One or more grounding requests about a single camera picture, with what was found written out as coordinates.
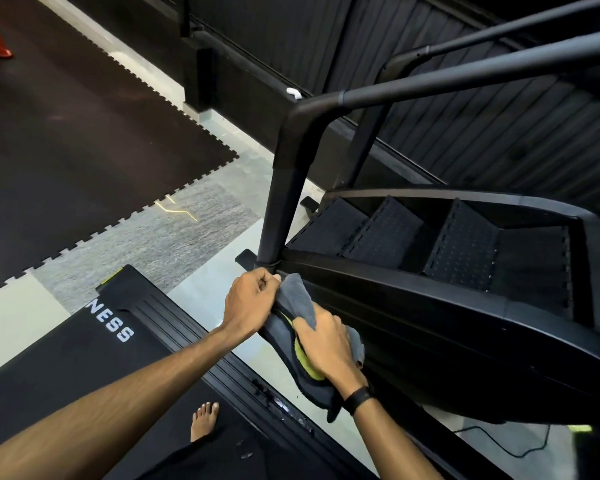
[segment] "person's right arm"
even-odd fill
[[[339,317],[314,304],[315,331],[303,318],[294,327],[314,367],[346,399],[367,380],[351,357],[347,329]],[[387,414],[377,399],[368,399],[353,414],[367,450],[383,480],[442,480],[423,453]]]

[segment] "black power cable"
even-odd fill
[[[544,435],[544,443],[542,444],[542,446],[538,446],[536,448],[531,448],[527,451],[525,451],[524,453],[520,454],[520,455],[516,455],[515,453],[512,453],[511,451],[507,450],[506,448],[504,448],[504,446],[502,446],[500,443],[498,443],[496,441],[496,439],[491,436],[487,430],[485,430],[485,428],[481,427],[481,426],[469,426],[468,428],[462,428],[462,429],[458,429],[456,431],[454,431],[454,433],[464,433],[465,431],[471,431],[472,429],[479,429],[481,432],[483,432],[485,435],[487,435],[491,441],[493,441],[494,443],[497,444],[497,446],[500,447],[501,450],[504,451],[504,453],[507,453],[508,455],[511,455],[513,458],[524,458],[526,457],[529,453],[534,452],[534,451],[542,451],[546,448],[547,443],[549,443],[549,432],[551,431],[551,425],[548,424],[546,426],[546,433]]]

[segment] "bare foot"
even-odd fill
[[[191,442],[199,440],[214,430],[216,419],[220,411],[220,404],[205,403],[193,413],[193,422],[191,423]]]

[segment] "watch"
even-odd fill
[[[353,416],[353,413],[356,412],[358,406],[372,397],[373,394],[371,393],[371,389],[369,389],[367,386],[362,386],[345,399],[343,407],[349,414]]]

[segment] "person's left hand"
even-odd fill
[[[280,275],[263,267],[243,273],[224,299],[222,327],[237,334],[241,342],[248,339],[264,325],[279,287]]]

